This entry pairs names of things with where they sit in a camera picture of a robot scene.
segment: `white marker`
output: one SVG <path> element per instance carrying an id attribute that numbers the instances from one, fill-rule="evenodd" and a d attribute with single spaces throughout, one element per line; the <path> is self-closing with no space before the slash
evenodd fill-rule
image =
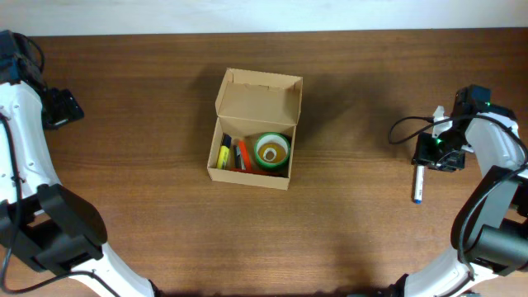
<path id="1" fill-rule="evenodd" d="M 425 167 L 423 165 L 416 166 L 416 184 L 414 185 L 414 203 L 422 203 L 422 194 L 423 194 L 423 173 L 425 172 Z"/>

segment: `white background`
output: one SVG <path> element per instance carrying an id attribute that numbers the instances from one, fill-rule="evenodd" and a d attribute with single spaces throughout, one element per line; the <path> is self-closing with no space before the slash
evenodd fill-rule
<path id="1" fill-rule="evenodd" d="M 528 0 L 0 0 L 26 35 L 528 26 Z"/>

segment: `roll of tape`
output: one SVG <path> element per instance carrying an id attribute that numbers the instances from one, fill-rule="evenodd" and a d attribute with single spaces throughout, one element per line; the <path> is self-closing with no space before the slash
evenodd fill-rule
<path id="1" fill-rule="evenodd" d="M 257 163 L 265 170 L 273 171 L 284 167 L 290 158 L 290 142 L 278 133 L 261 135 L 255 144 Z"/>

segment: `green tape roll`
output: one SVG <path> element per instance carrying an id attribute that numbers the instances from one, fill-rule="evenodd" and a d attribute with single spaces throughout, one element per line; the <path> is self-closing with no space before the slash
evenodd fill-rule
<path id="1" fill-rule="evenodd" d="M 275 144 L 285 150 L 285 157 L 279 162 L 276 161 L 277 157 L 280 157 L 281 152 L 277 152 L 276 149 L 269 147 L 260 152 L 260 148 L 267 144 Z M 290 142 L 284 136 L 278 133 L 270 132 L 261 135 L 255 144 L 255 157 L 257 159 L 258 166 L 262 167 L 267 171 L 275 171 L 283 168 L 290 158 Z"/>

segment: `wooden table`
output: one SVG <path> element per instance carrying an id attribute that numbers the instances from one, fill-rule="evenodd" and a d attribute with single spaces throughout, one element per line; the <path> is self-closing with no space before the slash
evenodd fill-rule
<path id="1" fill-rule="evenodd" d="M 49 85 L 86 118 L 46 132 L 63 184 L 93 203 L 111 246 L 171 292 L 312 294 L 385 287 L 450 246 L 479 183 L 467 169 L 426 172 L 411 202 L 415 140 L 386 134 L 404 116 L 450 112 L 477 83 L 512 108 L 528 139 L 528 30 L 358 31 L 37 38 Z M 212 182 L 214 100 L 227 67 L 304 77 L 288 191 Z M 409 134 L 421 123 L 401 127 Z M 8 283 L 50 277 L 12 260 Z M 476 287 L 518 296 L 514 273 Z M 93 296 L 64 280 L 28 296 Z"/>

